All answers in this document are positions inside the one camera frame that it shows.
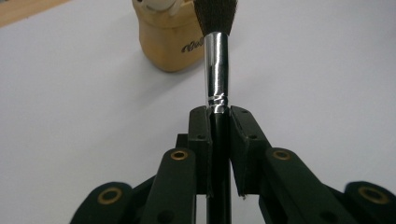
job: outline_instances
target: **brush bristles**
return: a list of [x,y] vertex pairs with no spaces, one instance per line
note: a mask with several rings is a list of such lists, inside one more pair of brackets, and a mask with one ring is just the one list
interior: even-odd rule
[[195,13],[202,34],[222,32],[230,35],[236,5],[236,0],[195,0]]

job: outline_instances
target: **metal ferrule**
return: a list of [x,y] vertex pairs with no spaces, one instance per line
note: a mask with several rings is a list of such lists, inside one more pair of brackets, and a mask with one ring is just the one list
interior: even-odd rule
[[213,32],[205,36],[207,103],[215,114],[228,105],[228,36]]

